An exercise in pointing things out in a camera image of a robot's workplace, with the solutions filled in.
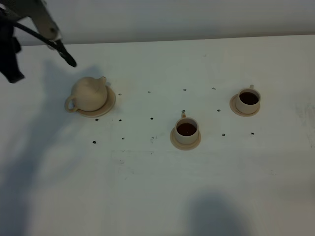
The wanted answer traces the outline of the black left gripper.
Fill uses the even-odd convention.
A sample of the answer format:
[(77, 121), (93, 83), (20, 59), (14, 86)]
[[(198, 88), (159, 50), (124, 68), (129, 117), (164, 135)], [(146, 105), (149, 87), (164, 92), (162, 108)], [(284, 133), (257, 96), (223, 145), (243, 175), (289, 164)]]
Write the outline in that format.
[(7, 21), (4, 9), (0, 10), (0, 72), (12, 84), (22, 80), (16, 54), (21, 51), (21, 45), (14, 36), (14, 27)]

